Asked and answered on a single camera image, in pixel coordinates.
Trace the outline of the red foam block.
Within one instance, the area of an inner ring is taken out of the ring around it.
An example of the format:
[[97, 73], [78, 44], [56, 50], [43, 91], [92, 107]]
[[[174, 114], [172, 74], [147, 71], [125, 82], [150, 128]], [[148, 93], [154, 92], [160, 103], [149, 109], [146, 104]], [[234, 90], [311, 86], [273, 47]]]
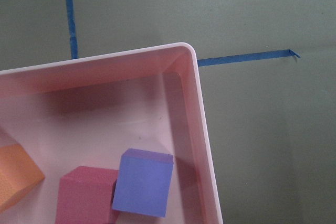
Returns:
[[61, 177], [55, 223], [116, 223], [117, 176], [114, 169], [79, 166]]

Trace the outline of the orange foam block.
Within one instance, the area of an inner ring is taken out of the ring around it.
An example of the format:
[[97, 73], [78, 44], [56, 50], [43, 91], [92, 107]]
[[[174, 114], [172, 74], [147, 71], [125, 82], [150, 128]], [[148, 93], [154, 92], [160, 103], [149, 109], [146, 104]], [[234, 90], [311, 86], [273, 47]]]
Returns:
[[1, 212], [16, 205], [44, 179], [20, 144], [1, 147]]

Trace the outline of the pink plastic bin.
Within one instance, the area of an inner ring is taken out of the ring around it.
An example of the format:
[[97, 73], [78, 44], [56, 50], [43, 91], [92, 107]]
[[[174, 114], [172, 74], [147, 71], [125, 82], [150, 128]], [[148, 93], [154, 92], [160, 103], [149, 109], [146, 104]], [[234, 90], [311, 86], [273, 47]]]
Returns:
[[222, 223], [195, 50], [178, 42], [1, 71], [1, 143], [18, 142], [44, 181], [1, 223], [54, 223], [59, 179], [78, 166], [118, 169], [129, 148], [169, 153], [164, 218]]

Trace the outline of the purple foam block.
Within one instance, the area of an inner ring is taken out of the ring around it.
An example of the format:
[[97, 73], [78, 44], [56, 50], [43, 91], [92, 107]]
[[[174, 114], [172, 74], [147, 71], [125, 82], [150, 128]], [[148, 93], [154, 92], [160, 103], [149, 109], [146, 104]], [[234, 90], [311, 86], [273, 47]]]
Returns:
[[121, 156], [112, 209], [165, 217], [173, 166], [171, 154], [126, 150]]

